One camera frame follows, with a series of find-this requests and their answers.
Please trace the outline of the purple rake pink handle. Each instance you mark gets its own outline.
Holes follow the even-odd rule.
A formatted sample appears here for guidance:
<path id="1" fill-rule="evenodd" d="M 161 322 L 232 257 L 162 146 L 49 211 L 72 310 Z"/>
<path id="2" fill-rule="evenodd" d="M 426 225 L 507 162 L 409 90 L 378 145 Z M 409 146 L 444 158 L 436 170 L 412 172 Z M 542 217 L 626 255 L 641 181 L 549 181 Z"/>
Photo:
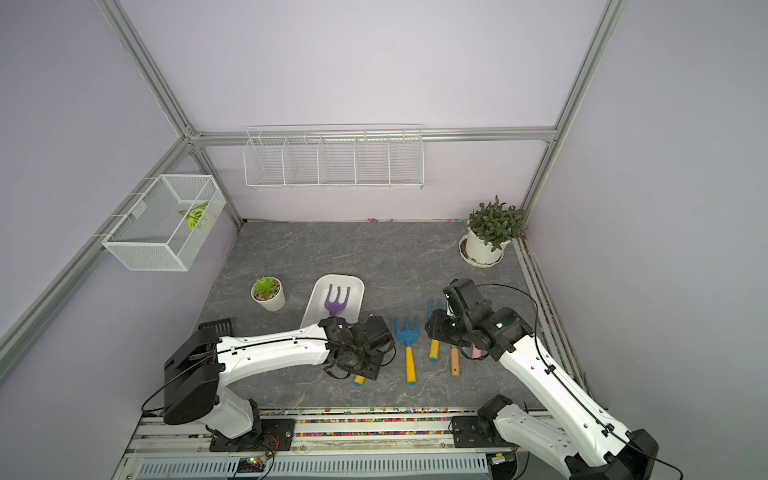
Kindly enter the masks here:
<path id="1" fill-rule="evenodd" d="M 329 285 L 324 302 L 324 308 L 327 310 L 330 316 L 337 316 L 346 308 L 350 293 L 350 287 L 342 290 L 340 286 L 333 287 L 332 284 Z"/>

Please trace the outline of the green rake wooden handle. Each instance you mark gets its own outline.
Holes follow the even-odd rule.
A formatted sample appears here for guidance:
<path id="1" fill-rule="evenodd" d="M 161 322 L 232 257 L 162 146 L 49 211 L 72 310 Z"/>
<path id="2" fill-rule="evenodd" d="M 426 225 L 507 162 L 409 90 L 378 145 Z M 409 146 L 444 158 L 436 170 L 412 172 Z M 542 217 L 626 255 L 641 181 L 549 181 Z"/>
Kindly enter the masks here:
<path id="1" fill-rule="evenodd" d="M 452 346 L 450 350 L 450 369 L 453 378 L 458 378 L 460 376 L 460 353 L 456 346 Z"/>

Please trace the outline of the white storage box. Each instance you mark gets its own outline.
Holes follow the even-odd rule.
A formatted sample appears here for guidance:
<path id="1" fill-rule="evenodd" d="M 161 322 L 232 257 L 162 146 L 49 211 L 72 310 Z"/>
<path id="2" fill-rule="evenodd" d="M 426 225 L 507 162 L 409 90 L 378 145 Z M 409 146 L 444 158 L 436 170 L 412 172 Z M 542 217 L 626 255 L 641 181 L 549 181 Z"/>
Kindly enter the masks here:
<path id="1" fill-rule="evenodd" d="M 320 277 L 315 282 L 300 327 L 308 327 L 330 316 L 356 323 L 364 292 L 364 282 L 356 276 L 327 274 Z"/>

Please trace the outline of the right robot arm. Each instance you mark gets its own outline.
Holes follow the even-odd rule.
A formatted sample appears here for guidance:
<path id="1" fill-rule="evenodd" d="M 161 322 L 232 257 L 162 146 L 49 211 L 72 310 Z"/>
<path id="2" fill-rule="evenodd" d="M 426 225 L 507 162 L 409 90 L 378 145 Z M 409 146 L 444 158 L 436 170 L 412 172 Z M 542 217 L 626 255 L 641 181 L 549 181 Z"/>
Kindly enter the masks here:
<path id="1" fill-rule="evenodd" d="M 554 360 L 536 324 L 508 307 L 494 307 L 468 278 L 443 290 L 447 308 L 426 323 L 427 335 L 457 347 L 475 346 L 518 378 L 557 421 L 552 426 L 498 396 L 487 419 L 516 444 L 567 479 L 648 479 L 659 446 L 645 430 L 631 431 L 601 407 Z"/>

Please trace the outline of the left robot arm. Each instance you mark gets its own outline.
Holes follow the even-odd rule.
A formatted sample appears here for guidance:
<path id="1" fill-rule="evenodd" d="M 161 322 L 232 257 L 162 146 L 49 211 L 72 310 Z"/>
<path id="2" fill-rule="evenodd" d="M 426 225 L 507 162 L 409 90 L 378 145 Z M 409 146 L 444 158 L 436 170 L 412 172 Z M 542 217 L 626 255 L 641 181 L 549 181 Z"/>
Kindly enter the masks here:
<path id="1" fill-rule="evenodd" d="M 201 328 L 165 362 L 160 416 L 168 425 L 202 422 L 217 440 L 263 436 L 258 404 L 230 385 L 295 366 L 320 366 L 330 377 L 375 380 L 395 350 L 380 316 L 349 323 L 337 316 L 307 327 L 256 337 L 221 336 Z"/>

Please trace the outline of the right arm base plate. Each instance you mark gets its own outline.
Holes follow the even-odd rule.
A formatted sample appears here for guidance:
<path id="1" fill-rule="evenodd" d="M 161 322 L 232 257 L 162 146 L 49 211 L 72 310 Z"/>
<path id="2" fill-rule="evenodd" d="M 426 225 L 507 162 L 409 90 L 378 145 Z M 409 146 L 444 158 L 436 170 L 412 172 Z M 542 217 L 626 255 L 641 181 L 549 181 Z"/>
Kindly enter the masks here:
<path id="1" fill-rule="evenodd" d="M 455 448 L 512 447 L 496 430 L 493 423 L 482 416 L 454 416 L 448 424 Z"/>

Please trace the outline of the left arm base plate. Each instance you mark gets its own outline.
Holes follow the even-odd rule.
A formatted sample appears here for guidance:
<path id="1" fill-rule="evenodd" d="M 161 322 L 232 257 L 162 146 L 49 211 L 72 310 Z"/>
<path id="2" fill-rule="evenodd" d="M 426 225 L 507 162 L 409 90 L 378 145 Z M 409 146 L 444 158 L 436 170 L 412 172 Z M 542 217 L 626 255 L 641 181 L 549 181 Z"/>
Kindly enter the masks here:
<path id="1" fill-rule="evenodd" d="M 290 451 L 296 422 L 293 418 L 261 420 L 255 430 L 237 439 L 228 439 L 215 432 L 209 446 L 212 453 L 229 452 L 284 452 Z"/>

